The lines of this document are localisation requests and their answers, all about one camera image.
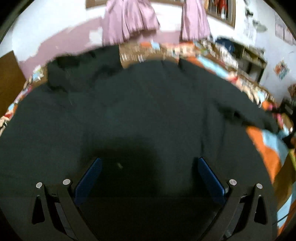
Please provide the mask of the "brown wooden headboard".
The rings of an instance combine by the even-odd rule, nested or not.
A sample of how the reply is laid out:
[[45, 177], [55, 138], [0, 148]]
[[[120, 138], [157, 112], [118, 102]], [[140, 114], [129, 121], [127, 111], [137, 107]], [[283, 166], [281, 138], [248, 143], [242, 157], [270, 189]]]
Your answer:
[[0, 114], [3, 116], [23, 89], [26, 78], [13, 51], [0, 59]]

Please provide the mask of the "large black jacket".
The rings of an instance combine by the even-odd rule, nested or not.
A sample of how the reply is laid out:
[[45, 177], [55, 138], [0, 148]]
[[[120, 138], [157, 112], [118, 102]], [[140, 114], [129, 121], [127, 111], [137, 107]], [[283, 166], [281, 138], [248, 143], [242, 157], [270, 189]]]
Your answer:
[[123, 68], [119, 47], [61, 56], [20, 102], [1, 136], [1, 210], [28, 238], [38, 182], [61, 183], [89, 161], [102, 170], [82, 212], [102, 240], [195, 240], [213, 210], [195, 176], [202, 157], [250, 192], [269, 174], [247, 127], [278, 132], [273, 117], [226, 80], [186, 60]]

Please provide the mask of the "barred window with frame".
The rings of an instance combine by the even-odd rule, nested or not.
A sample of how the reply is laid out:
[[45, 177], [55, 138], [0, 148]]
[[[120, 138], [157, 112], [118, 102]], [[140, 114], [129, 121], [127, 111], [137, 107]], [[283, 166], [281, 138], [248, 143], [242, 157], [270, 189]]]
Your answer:
[[203, 1], [207, 15], [230, 27], [235, 27], [236, 0], [205, 0]]

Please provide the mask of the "purple curtain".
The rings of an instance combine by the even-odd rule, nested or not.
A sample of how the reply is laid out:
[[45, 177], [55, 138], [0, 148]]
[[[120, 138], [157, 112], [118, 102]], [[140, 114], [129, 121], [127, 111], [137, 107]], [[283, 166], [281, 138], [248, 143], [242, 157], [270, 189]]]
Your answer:
[[108, 1], [102, 22], [102, 44], [121, 44], [141, 32], [159, 30], [150, 1]]
[[181, 40], [198, 41], [211, 35], [203, 2], [186, 0], [182, 8]]

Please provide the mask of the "left purple curtain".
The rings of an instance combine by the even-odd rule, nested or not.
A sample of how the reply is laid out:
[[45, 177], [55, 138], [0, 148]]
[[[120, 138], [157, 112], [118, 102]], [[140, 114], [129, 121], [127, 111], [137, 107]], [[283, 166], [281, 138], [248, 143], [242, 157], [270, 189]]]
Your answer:
[[108, 1], [102, 22], [102, 44], [121, 44], [141, 32], [159, 30], [150, 1]]

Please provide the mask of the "right purple curtain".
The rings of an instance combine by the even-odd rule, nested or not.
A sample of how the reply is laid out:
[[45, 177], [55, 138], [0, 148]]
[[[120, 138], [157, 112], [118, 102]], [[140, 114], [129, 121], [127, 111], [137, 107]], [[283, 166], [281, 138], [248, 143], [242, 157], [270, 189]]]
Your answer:
[[211, 35], [203, 2], [186, 0], [182, 8], [181, 40], [198, 41]]

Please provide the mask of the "wooden shelf unit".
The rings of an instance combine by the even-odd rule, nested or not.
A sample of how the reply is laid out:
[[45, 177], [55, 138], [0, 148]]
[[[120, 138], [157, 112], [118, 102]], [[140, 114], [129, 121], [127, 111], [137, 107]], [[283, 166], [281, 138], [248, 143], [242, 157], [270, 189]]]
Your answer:
[[223, 45], [230, 52], [237, 60], [240, 70], [249, 75], [254, 82], [260, 82], [267, 62], [254, 47], [224, 37], [218, 37], [215, 43]]

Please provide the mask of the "colourful patterned bed cover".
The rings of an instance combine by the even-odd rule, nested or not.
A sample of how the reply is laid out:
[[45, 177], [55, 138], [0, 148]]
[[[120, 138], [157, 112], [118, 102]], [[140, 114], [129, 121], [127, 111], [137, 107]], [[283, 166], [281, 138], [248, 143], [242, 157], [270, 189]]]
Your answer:
[[[123, 68], [128, 68], [133, 64], [145, 61], [163, 60], [178, 63], [180, 60], [186, 60], [231, 83], [241, 92], [245, 93], [251, 102], [273, 117], [278, 125], [277, 133], [250, 126], [247, 127], [246, 131], [263, 158], [273, 186], [277, 210], [277, 219], [273, 222], [276, 231], [275, 240], [289, 240], [291, 234], [295, 231], [295, 155], [293, 152], [292, 134], [287, 132], [284, 120], [281, 117], [285, 114], [287, 106], [277, 106], [274, 103], [273, 97], [264, 88], [253, 83], [246, 74], [241, 73], [231, 66], [227, 66], [219, 58], [214, 57], [215, 47], [213, 46], [205, 47], [199, 43], [184, 43], [179, 45], [129, 43], [116, 46], [119, 47], [119, 59]], [[6, 115], [1, 118], [1, 136], [15, 115], [20, 102], [35, 88], [48, 81], [47, 66], [59, 57], [61, 56], [47, 63], [40, 64], [30, 71], [22, 91], [16, 97], [15, 102], [9, 107]], [[79, 210], [85, 223], [93, 232], [93, 229], [90, 228], [85, 218], [85, 214], [82, 212], [82, 206], [85, 202], [79, 206]], [[31, 205], [29, 207], [27, 239], [21, 238], [16, 233], [2, 210], [1, 214], [3, 216], [3, 220], [1, 221], [2, 240], [31, 240]]]

